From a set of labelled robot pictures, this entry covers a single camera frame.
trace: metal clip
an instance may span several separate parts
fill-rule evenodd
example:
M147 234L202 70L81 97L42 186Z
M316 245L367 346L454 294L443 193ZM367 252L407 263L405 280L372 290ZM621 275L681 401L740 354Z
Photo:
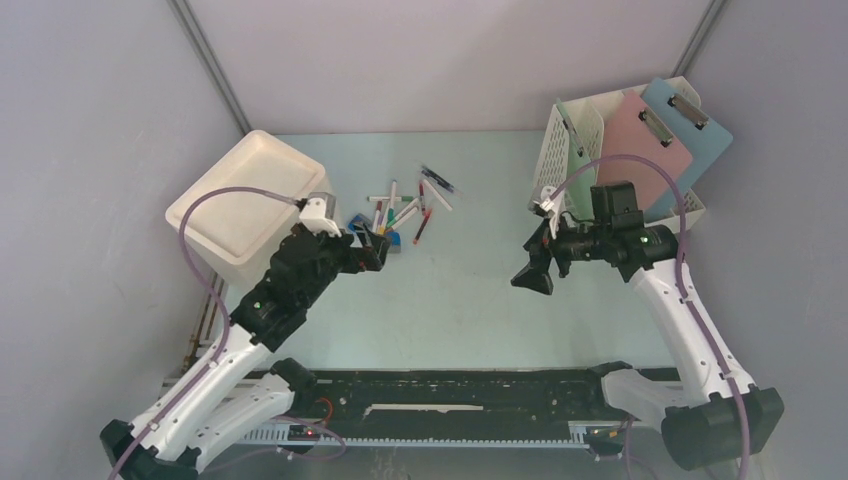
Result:
M657 137L657 140L660 141L660 145L663 147L668 147L671 145L671 142L674 140L674 135L672 135L671 131L666 128L665 124L662 123L662 120L657 117L653 110L650 108L645 108L641 112L639 112L639 120L645 122L648 130Z
M577 150L577 156L582 157L583 154L586 153L586 149L583 148L583 142L580 140L580 136L577 135L577 129L574 127L574 122L571 121L571 117L569 117L568 112L565 111L565 106L558 98L557 110L559 111L559 115L562 117L562 124L565 125L565 129L568 131L568 136L571 137L571 141L574 142L575 149Z
M703 130L710 121L710 117L701 111L692 102L686 100L683 95L675 93L668 99L668 105L677 109L681 115L695 125L698 130Z

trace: perforated plastic basket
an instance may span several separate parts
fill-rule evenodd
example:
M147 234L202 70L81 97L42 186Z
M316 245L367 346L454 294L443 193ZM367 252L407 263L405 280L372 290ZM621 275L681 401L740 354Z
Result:
M679 91L693 105L701 106L701 97L685 78L670 78L666 80L666 83ZM641 95L645 91L645 88L647 88L647 84L563 103L589 158L594 160L600 157L601 145L603 144L604 122L618 109L618 106L624 99L624 92L633 90ZM551 108L551 116L548 119L548 127L545 131L545 139L542 142L542 150L539 152L539 161L536 164L536 172L533 176L533 188L539 185L559 185L568 177L569 172L574 172L579 168L579 165L570 166L568 163L569 143L568 131L563 124L562 115L560 115L559 110L554 105ZM588 188L595 184L595 178L592 177L592 173L590 172L584 175L589 176L588 182L578 180L575 182L574 187L564 192L563 208L572 212L581 212L584 217L587 217L586 204L590 201ZM701 217L706 207L692 191L685 194L684 200L688 229ZM670 210L665 218L653 222L650 225L666 225L673 232L678 233L680 227L676 215L677 213L674 210Z

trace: white tabletop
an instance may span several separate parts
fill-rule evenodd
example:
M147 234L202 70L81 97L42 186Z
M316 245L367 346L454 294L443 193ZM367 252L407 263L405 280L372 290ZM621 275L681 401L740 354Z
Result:
M402 252L379 273L339 275L280 348L309 368L534 369L624 360L673 365L645 306L604 262L575 264L547 297L510 286L539 218L526 209L544 132L280 136L322 163L343 221L372 217L368 195L417 195L420 164L452 182L448 212L435 205L400 228ZM231 289L234 307L244 292Z

